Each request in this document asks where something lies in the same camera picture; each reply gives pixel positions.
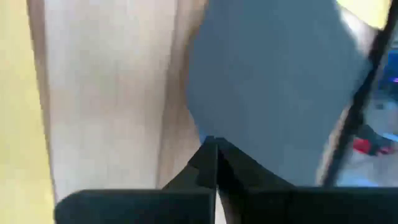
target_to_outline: gray panel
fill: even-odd
[[[334,1],[210,0],[190,54],[188,106],[208,134],[314,185],[366,63]]]

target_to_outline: red object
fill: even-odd
[[[363,154],[369,154],[371,143],[367,139],[355,139],[353,144],[354,150]]]

